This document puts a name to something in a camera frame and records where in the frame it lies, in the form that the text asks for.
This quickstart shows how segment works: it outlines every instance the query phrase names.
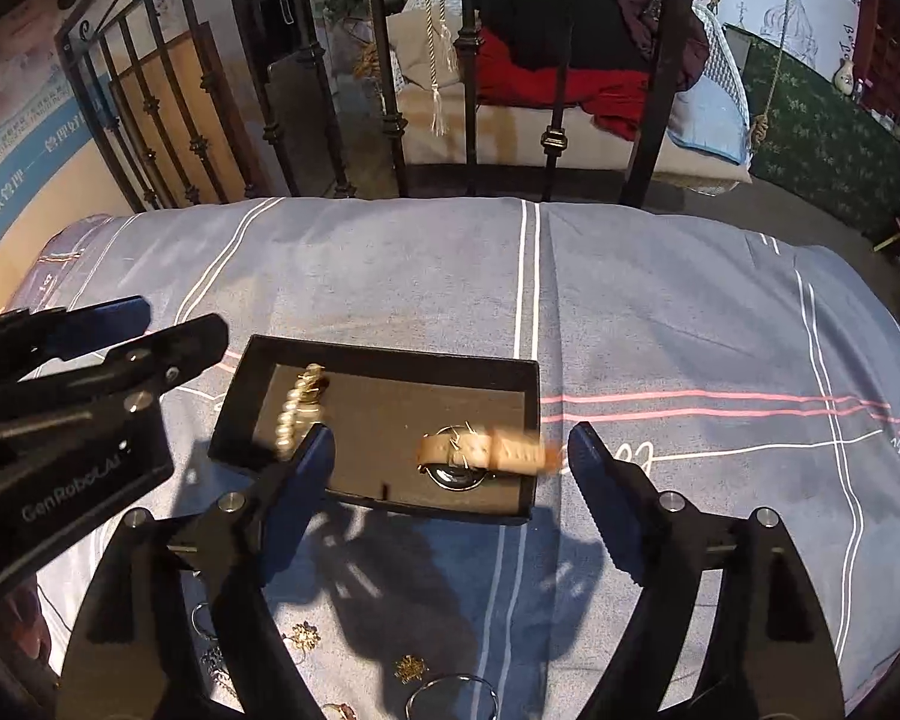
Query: cushion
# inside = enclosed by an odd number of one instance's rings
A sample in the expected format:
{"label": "cushion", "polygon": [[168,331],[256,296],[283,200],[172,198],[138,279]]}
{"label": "cushion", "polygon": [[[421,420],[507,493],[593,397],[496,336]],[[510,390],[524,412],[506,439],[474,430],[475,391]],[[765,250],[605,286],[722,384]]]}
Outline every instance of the cushion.
{"label": "cushion", "polygon": [[[463,84],[440,90],[448,132],[437,137],[430,129],[434,117],[429,89],[407,86],[397,96],[400,113],[408,125],[403,151],[410,165],[456,164],[466,162],[466,138],[463,132]],[[549,109],[509,108],[481,105],[477,109],[477,161],[485,165],[546,164],[540,135],[550,123]],[[560,158],[559,167],[582,170],[626,170],[633,146],[610,132],[594,127],[591,115],[580,108],[568,108],[563,114],[570,145]],[[693,176],[715,182],[751,183],[746,167],[724,159],[680,148],[669,137],[656,159],[655,175]]]}
{"label": "cushion", "polygon": [[[460,14],[447,13],[447,26],[453,40],[457,39],[463,17]],[[408,81],[429,90],[430,88],[430,55],[427,50],[427,11],[423,9],[405,10],[386,17],[386,33],[389,35],[391,47],[396,52],[400,63],[400,71]],[[437,57],[437,84],[449,86],[460,82],[460,74],[450,69],[447,62],[447,45],[440,39],[439,14],[434,8],[434,55]]]}
{"label": "cushion", "polygon": [[677,92],[670,110],[669,135],[674,143],[746,162],[746,124],[727,91],[703,76],[686,92]]}

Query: silver ring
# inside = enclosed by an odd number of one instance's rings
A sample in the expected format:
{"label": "silver ring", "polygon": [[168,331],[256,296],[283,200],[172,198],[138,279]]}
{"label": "silver ring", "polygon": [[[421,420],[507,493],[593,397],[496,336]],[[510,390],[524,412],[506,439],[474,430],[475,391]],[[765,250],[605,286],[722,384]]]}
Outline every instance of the silver ring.
{"label": "silver ring", "polygon": [[199,622],[197,622],[197,612],[207,605],[208,604],[206,603],[206,601],[204,601],[194,607],[194,610],[190,612],[190,624],[194,627],[194,630],[197,632],[197,635],[200,638],[216,644],[217,637],[215,637],[211,632],[207,631],[201,624],[199,624]]}
{"label": "silver ring", "polygon": [[481,683],[482,685],[486,685],[487,690],[490,690],[490,698],[493,699],[493,713],[490,715],[490,718],[487,718],[487,720],[497,720],[497,713],[500,712],[500,702],[497,700],[497,692],[493,689],[493,685],[491,685],[484,678],[478,677],[476,674],[444,674],[442,677],[434,677],[428,683],[420,685],[420,687],[417,688],[413,693],[410,693],[410,698],[407,699],[407,705],[405,707],[407,720],[410,720],[410,712],[413,710],[413,701],[416,700],[418,695],[420,695],[420,693],[423,693],[424,690],[429,690],[434,685],[446,682],[447,680],[459,680],[463,683]]}

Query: black tray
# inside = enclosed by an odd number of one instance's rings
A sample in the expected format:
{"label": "black tray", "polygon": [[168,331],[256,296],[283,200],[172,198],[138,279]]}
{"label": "black tray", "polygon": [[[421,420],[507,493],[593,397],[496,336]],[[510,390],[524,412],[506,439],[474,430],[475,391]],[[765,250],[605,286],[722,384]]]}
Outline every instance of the black tray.
{"label": "black tray", "polygon": [[538,432],[539,368],[528,360],[253,336],[223,401],[210,457],[250,472],[272,463],[277,415],[311,362],[329,380],[320,403],[337,444],[327,487],[334,498],[419,517],[530,518],[535,478],[489,473],[474,490],[456,493],[421,474],[415,459],[424,434],[466,421]]}

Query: vase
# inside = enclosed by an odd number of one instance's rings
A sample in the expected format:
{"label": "vase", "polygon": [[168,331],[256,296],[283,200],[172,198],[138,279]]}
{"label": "vase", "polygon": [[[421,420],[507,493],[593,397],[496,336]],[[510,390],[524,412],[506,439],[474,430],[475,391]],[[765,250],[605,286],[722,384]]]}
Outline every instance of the vase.
{"label": "vase", "polygon": [[840,70],[833,76],[833,85],[844,95],[853,94],[853,61],[845,59]]}

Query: gold jewelry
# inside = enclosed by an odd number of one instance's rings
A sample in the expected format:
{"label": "gold jewelry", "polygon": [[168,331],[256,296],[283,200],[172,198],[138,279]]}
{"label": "gold jewelry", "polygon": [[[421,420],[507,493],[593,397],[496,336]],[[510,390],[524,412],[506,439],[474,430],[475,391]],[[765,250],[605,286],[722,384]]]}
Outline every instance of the gold jewelry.
{"label": "gold jewelry", "polygon": [[396,670],[394,677],[398,678],[404,685],[413,682],[413,680],[422,680],[423,672],[427,670],[427,664],[423,662],[423,658],[417,658],[413,655],[405,655],[396,661]]}
{"label": "gold jewelry", "polygon": [[324,709],[333,709],[334,712],[338,712],[341,720],[357,720],[357,713],[349,704],[324,704],[320,707],[320,711],[326,714]]}
{"label": "gold jewelry", "polygon": [[309,429],[322,417],[319,407],[323,367],[311,362],[287,391],[280,415],[276,419],[276,454],[282,461],[293,456],[293,450]]}
{"label": "gold jewelry", "polygon": [[290,628],[290,635],[287,637],[287,640],[306,655],[317,648],[317,645],[320,643],[320,635],[316,625],[311,625],[307,620],[304,620],[302,623],[298,623]]}

